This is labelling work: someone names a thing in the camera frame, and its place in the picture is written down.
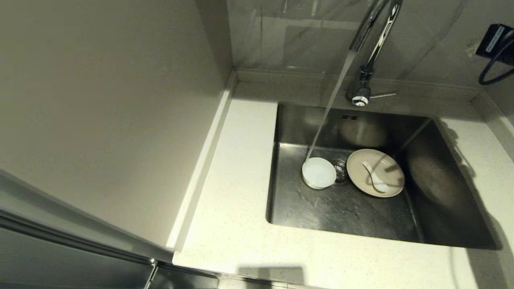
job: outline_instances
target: white countertop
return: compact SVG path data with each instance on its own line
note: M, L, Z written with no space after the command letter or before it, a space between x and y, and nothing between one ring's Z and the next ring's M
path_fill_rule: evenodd
M317 105L320 100L282 86L244 82L234 97L175 265L323 288L514 287L514 274L507 274L514 272L514 164L468 101L390 98L366 109L437 116L455 131L474 185L501 231L503 248L497 251L268 223L277 101ZM349 106L339 100L335 107Z

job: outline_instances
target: marble tile wall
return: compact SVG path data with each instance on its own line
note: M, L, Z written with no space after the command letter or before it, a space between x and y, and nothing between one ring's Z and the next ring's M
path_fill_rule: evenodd
M338 74L371 1L227 0L234 65ZM513 14L513 0L404 0L375 77L480 87L487 60L474 51L490 24L514 26ZM350 76L366 61L381 18Z

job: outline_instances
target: power cord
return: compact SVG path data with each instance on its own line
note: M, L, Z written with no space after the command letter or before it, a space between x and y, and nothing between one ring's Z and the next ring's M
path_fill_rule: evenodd
M498 77L495 77L495 78L490 79L490 80L484 80L485 75L489 72L489 70L491 69L492 65L496 62L498 57L500 57L502 55L502 53L507 49L507 47L512 45L512 43L514 43L514 33L511 31L511 33L509 33L509 35L506 35L506 40L505 40L504 45L502 46L502 48L500 48L500 50L498 50L496 55L491 59L491 61L489 61L487 66L484 68L484 70L480 74L480 76L479 76L479 83L481 85L489 85L489 84L497 83L498 81L503 80L503 79L505 79L505 78L507 78L507 77L509 77L509 76L514 74L514 68L513 68L513 69L507 71L506 73L504 73L504 74L502 74L502 75L500 75Z

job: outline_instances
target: sink basin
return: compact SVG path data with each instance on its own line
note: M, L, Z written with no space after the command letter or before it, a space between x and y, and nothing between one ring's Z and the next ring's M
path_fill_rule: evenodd
M430 118L331 110L311 157L332 162L338 178L323 190L308 187L301 167L323 112L320 107L279 105L268 222L409 242L497 248L485 210L461 172L472 169L457 164L459 154L448 145L456 140L445 138ZM406 178L399 195L365 194L347 177L348 156L363 148L383 151L398 162Z

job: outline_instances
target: drain strainer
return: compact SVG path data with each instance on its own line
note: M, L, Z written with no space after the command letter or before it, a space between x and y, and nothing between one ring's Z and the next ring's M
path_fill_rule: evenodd
M343 183L346 180L346 162L340 159L331 159L330 163L336 169L336 182L334 185Z

